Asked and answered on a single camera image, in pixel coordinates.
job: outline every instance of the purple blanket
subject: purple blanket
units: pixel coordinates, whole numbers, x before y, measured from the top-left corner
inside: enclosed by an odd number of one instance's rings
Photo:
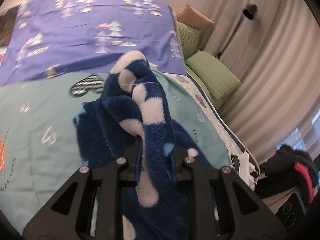
[[[140,50],[168,73],[185,74],[171,10],[152,0],[34,0],[19,7],[0,86],[86,71],[109,72]]]

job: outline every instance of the bed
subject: bed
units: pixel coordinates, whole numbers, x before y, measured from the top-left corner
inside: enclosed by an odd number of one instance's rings
[[[18,232],[85,164],[72,120],[84,102],[100,97],[110,69],[130,50],[145,55],[172,118],[210,164],[233,167],[254,189],[257,162],[185,71],[172,7],[32,0],[4,11],[0,28],[0,209]]]

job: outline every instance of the orange pillow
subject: orange pillow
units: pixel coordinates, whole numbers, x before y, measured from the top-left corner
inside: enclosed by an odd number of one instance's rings
[[[207,26],[214,24],[214,21],[199,13],[187,3],[185,7],[178,12],[177,20],[197,30],[203,30]]]

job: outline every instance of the polka dot blanket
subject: polka dot blanket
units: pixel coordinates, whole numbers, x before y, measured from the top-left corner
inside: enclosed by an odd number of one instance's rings
[[[188,189],[173,182],[172,149],[179,145],[189,156],[210,164],[171,118],[164,89],[141,52],[119,58],[101,97],[85,103],[74,123],[81,157],[92,168],[120,157],[136,136],[142,138],[138,184],[122,190],[124,239],[186,239]]]

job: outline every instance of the metal pin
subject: metal pin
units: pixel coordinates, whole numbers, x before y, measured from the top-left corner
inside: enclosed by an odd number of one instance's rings
[[[184,159],[186,161],[186,163],[193,163],[195,161],[194,157],[185,157]]]
[[[127,159],[124,157],[120,157],[117,159],[118,164],[125,164],[127,162]]]
[[[87,173],[89,171],[88,166],[81,166],[79,169],[80,173]]]
[[[221,170],[222,170],[223,173],[230,173],[231,172],[231,168],[228,167],[228,166],[223,166],[221,168]]]

